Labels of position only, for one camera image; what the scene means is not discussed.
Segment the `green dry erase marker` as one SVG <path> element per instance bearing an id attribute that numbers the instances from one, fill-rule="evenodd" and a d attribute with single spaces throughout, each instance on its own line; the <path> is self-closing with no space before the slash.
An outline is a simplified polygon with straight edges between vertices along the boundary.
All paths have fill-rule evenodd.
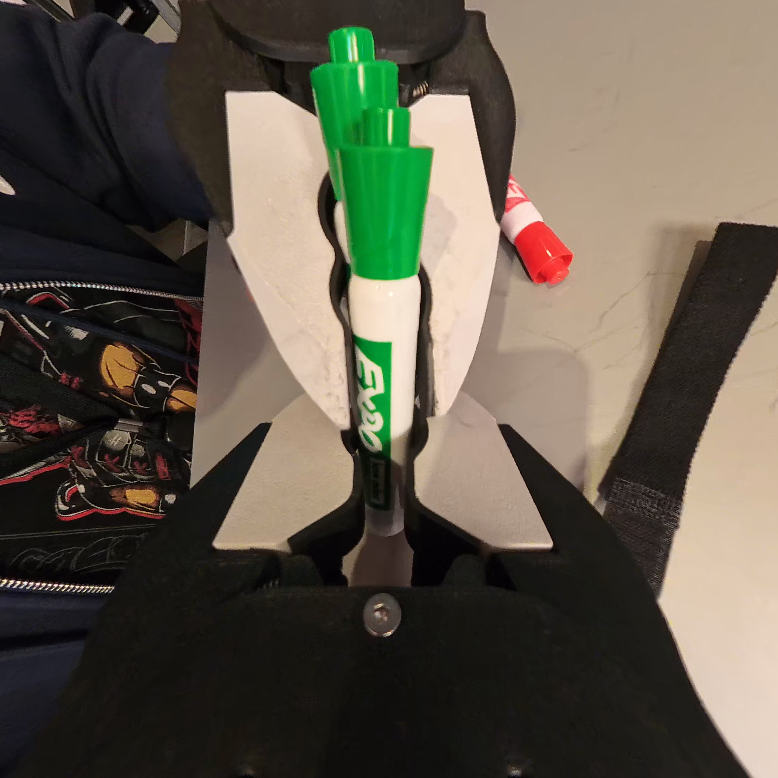
<path id="1" fill-rule="evenodd" d="M 345 146 L 365 144 L 366 110 L 398 105 L 398 66 L 376 59 L 374 36 L 364 27 L 341 27 L 327 39 L 330 61 L 312 70 L 310 82 L 336 198 L 336 238 L 349 263 L 338 151 Z"/>
<path id="2" fill-rule="evenodd" d="M 404 528 L 404 470 L 413 426 L 419 277 L 433 150 L 411 144 L 406 108 L 363 112 L 362 141 L 338 151 L 350 276 L 356 432 L 365 525 Z"/>

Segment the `dark zip jacket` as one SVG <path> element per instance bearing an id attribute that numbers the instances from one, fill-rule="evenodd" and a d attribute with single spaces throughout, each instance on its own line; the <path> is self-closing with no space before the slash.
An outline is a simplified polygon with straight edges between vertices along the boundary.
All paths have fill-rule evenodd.
<path id="1" fill-rule="evenodd" d="M 180 268 L 117 218 L 50 178 L 2 159 L 2 285 L 33 282 L 203 297 L 203 276 Z"/>

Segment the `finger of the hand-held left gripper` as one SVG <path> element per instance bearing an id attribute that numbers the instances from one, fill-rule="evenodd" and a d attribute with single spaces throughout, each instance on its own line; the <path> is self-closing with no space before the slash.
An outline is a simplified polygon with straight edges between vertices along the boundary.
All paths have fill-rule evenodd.
<path id="1" fill-rule="evenodd" d="M 330 294 L 336 254 L 318 210 L 328 172 L 318 121 L 276 92 L 229 91 L 226 109 L 230 250 L 287 367 L 347 429 L 345 332 Z"/>
<path id="2" fill-rule="evenodd" d="M 433 149 L 421 261 L 430 282 L 433 415 L 446 414 L 479 344 L 500 242 L 469 96 L 427 95 L 412 141 Z"/>

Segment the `red dry erase marker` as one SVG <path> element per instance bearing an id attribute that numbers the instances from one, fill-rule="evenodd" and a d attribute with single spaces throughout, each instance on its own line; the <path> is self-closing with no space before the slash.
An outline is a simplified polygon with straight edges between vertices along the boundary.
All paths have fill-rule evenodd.
<path id="1" fill-rule="evenodd" d="M 573 252 L 545 223 L 512 174 L 500 227 L 534 284 L 555 286 L 568 277 Z"/>

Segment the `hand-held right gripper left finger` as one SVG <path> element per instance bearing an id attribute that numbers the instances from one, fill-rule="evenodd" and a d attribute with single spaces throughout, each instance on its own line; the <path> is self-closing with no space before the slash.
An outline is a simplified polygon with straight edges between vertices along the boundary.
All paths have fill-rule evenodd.
<path id="1" fill-rule="evenodd" d="M 273 419 L 213 547 L 309 552 L 360 526 L 361 477 L 340 429 L 314 402 Z"/>

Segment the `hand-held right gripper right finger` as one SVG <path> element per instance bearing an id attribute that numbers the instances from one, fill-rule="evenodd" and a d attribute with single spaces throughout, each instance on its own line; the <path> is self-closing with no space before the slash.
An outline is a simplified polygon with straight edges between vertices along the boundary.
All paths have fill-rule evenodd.
<path id="1" fill-rule="evenodd" d="M 492 415 L 456 399 L 427 421 L 414 494 L 443 526 L 487 552 L 548 551 L 553 543 Z"/>

